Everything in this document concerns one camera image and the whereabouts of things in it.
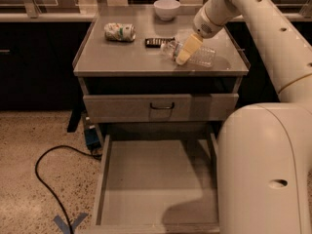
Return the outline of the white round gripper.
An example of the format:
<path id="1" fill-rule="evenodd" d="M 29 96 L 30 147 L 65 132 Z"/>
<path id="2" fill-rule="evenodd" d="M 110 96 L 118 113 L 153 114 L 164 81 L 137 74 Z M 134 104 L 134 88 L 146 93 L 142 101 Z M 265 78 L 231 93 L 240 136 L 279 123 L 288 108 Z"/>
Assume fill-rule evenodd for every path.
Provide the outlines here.
<path id="1" fill-rule="evenodd" d="M 199 50 L 203 44 L 203 38 L 213 38 L 224 27 L 223 24 L 213 22 L 211 16 L 207 12 L 207 7 L 203 6 L 193 20 L 193 30 L 180 49 L 175 62 L 178 65 L 184 65 L 190 57 Z"/>

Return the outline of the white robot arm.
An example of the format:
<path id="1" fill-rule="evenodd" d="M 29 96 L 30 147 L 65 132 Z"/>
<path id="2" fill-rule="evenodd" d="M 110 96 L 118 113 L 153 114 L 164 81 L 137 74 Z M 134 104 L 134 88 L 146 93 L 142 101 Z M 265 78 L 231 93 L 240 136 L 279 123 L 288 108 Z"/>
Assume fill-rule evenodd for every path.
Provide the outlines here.
<path id="1" fill-rule="evenodd" d="M 208 0 L 177 61 L 233 18 L 244 18 L 276 103 L 232 113 L 217 138 L 220 234 L 311 234 L 312 47 L 271 0 Z"/>

